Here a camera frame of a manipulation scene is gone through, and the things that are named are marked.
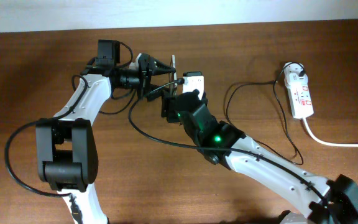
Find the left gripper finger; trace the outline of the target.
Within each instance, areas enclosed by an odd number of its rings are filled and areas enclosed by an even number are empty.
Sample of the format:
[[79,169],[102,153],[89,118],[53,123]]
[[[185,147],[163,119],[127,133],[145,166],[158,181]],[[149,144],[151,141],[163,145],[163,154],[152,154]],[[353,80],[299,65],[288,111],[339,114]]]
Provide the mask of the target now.
[[167,65],[154,57],[149,57],[149,72],[151,76],[175,73],[176,68]]
[[170,89],[167,87],[163,87],[159,90],[152,90],[150,93],[147,94],[146,99],[147,101],[156,100],[157,98],[163,96],[165,92],[170,93]]

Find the white power strip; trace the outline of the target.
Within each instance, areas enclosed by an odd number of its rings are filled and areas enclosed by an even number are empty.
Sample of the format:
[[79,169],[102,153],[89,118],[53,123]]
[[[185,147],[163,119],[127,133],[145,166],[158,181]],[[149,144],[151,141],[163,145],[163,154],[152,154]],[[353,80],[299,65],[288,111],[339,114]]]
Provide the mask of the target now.
[[304,119],[314,114],[308,84],[288,89],[291,113],[295,119]]

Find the black smartphone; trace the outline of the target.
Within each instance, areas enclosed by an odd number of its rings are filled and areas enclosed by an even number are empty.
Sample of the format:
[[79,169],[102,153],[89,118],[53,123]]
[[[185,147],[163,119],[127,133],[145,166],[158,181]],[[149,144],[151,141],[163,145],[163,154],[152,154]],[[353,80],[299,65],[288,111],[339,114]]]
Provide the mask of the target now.
[[[171,56],[170,66],[173,67],[173,68],[176,68],[175,55]],[[169,81],[174,82],[174,84],[170,85],[170,94],[171,95],[176,95],[176,93],[177,93],[178,84],[175,83],[176,80],[177,80],[177,73],[176,72],[171,72],[169,74]]]

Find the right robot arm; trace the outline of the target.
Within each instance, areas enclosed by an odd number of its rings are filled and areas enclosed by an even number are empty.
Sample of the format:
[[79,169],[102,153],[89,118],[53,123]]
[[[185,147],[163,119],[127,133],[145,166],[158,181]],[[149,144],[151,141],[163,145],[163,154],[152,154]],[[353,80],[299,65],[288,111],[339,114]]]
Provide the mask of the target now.
[[198,90],[162,93],[162,116],[180,122],[207,161],[248,176],[296,208],[282,223],[358,223],[358,185],[316,175],[272,154],[240,129],[217,121]]

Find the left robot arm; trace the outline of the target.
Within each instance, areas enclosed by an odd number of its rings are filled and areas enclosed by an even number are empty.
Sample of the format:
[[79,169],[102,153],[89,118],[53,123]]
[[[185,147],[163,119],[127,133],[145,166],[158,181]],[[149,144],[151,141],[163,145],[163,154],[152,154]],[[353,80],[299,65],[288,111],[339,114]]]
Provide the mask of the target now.
[[68,103],[54,117],[35,127],[38,173],[41,181],[61,196],[75,223],[109,223],[99,204],[94,182],[98,153],[92,125],[116,88],[130,89],[138,97],[152,90],[154,75],[176,77],[170,64],[148,54],[120,63],[118,40],[99,40],[98,54],[80,73],[80,82]]

